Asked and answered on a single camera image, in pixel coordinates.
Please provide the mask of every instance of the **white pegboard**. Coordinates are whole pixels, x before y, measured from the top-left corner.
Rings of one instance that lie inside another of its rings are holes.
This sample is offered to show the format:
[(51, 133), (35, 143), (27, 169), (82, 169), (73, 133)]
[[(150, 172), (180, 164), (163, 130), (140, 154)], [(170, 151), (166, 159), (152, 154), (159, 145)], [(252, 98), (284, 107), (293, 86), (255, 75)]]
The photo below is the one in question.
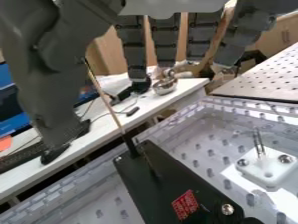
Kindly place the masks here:
[(212, 94), (298, 102), (298, 43), (215, 89)]
[[(206, 98), (140, 133), (264, 224), (298, 223), (298, 173), (268, 192), (244, 179), (234, 163), (253, 147), (257, 128), (264, 146), (298, 156), (295, 105)], [(119, 146), (0, 215), (3, 224), (143, 223), (111, 159)]]

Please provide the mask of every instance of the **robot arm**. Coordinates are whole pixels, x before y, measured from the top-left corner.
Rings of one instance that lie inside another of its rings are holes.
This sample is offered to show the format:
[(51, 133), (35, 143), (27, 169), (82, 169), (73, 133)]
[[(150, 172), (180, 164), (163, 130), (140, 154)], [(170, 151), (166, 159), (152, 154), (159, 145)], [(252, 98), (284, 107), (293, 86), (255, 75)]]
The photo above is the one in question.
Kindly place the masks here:
[(89, 42), (115, 23), (119, 1), (0, 1), (1, 48), (18, 88), (18, 101), (46, 148), (49, 163), (87, 131), (73, 105), (83, 85)]

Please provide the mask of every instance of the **white table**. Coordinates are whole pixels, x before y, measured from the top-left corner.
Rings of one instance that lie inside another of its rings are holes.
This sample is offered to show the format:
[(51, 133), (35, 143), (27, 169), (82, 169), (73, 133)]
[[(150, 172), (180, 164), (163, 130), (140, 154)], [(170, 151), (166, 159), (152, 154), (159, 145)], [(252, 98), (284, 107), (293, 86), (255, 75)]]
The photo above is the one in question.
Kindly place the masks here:
[[(120, 111), (134, 103), (134, 106), (139, 107), (139, 110), (131, 117), (116, 115), (124, 129), (135, 127), (135, 125), (154, 116), (170, 105), (176, 104), (178, 101), (184, 101), (187, 96), (192, 95), (192, 98), (195, 97), (196, 99), (199, 96), (203, 97), (203, 86), (207, 82), (208, 79), (180, 79), (176, 85), (176, 90), (172, 93), (164, 96), (158, 96), (152, 90), (150, 90), (142, 96), (138, 96), (136, 102), (134, 96), (124, 100), (119, 105), (114, 106), (114, 111)], [(83, 113), (87, 105), (89, 103), (79, 107), (78, 113)], [(103, 107), (102, 101), (100, 99), (97, 99), (85, 118), (94, 120), (95, 117), (102, 116), (106, 113), (107, 110)], [(54, 172), (59, 171), (93, 150), (98, 149), (111, 139), (118, 137), (119, 134), (120, 132), (110, 115), (102, 116), (91, 123), (90, 132), (73, 141), (66, 152), (49, 165), (42, 166), (39, 158), (35, 158), (0, 175), (0, 202), (5, 201), (26, 188), (41, 182)], [(37, 133), (33, 129), (15, 136), (13, 138), (10, 150), (21, 146), (34, 136), (37, 136)]]

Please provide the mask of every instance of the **metal pin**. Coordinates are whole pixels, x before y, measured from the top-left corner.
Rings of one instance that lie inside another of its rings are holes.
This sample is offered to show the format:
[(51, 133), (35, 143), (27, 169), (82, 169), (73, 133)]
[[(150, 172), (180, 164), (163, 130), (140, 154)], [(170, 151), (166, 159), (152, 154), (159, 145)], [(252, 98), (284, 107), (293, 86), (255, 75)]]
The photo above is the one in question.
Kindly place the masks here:
[(207, 169), (207, 176), (208, 176), (208, 177), (212, 177), (212, 176), (214, 176), (214, 173), (212, 173), (211, 168)]
[(214, 151), (211, 149), (207, 150), (207, 155), (211, 157), (215, 155)]
[(95, 216), (97, 216), (97, 219), (99, 219), (103, 216), (103, 213), (100, 210), (95, 211)]
[(253, 147), (256, 150), (256, 155), (257, 155), (257, 158), (260, 159), (261, 156), (265, 156), (265, 152), (264, 152), (263, 142), (261, 142), (257, 128), (255, 128), (253, 130), (252, 139), (253, 139)]
[(223, 180), (223, 185), (224, 185), (224, 189), (226, 189), (226, 190), (230, 190), (230, 189), (231, 189), (231, 183), (230, 183), (230, 180), (224, 179), (224, 180)]
[(255, 205), (255, 197), (251, 193), (246, 195), (246, 203), (249, 207)]
[(281, 212), (276, 213), (276, 224), (285, 224), (287, 223), (287, 218), (285, 214)]
[(223, 145), (223, 146), (227, 146), (227, 145), (228, 145), (228, 142), (227, 142), (226, 139), (222, 140), (222, 145)]
[(198, 161), (196, 161), (196, 160), (192, 161), (192, 166), (194, 166), (195, 168), (198, 167)]
[(230, 164), (230, 159), (228, 159), (227, 156), (224, 156), (224, 157), (222, 158), (222, 160), (223, 160), (223, 164), (224, 164), (224, 165), (228, 165), (228, 164)]
[(122, 219), (126, 219), (127, 218), (127, 212), (124, 210), (122, 210), (119, 212), (119, 214), (120, 214)]
[(238, 152), (239, 152), (239, 153), (243, 153), (243, 152), (244, 152), (244, 146), (243, 146), (243, 145), (240, 145), (240, 146), (238, 147)]

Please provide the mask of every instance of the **cable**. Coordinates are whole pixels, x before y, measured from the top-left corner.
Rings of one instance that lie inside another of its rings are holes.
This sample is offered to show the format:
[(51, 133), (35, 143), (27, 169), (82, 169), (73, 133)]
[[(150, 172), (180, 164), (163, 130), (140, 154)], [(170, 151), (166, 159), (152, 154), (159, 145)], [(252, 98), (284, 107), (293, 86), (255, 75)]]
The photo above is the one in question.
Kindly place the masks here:
[(39, 136), (37, 135), (33, 139), (30, 139), (25, 144), (22, 144), (17, 149), (14, 149), (11, 152), (9, 152), (5, 156), (10, 156), (13, 153), (15, 153), (25, 145), (27, 145), (30, 142), (33, 142)]
[(81, 116), (81, 118), (85, 117), (87, 111), (90, 110), (91, 105), (94, 104), (94, 101), (95, 101), (95, 100), (91, 100), (91, 102), (90, 102), (90, 104), (89, 104), (89, 106), (87, 106), (87, 108), (86, 108), (86, 110), (85, 110), (85, 112), (83, 112), (83, 114), (82, 114), (82, 116)]
[[(132, 107), (138, 102), (138, 95), (136, 95), (136, 98), (135, 98), (135, 101), (128, 105), (126, 106), (120, 111), (114, 111), (115, 114), (126, 114), (124, 113), (124, 110), (127, 110), (130, 107)], [(110, 115), (110, 113), (106, 113), (106, 114), (102, 114), (100, 116), (98, 116), (94, 120), (91, 120), (91, 123), (95, 122), (99, 118), (104, 117), (106, 115)]]

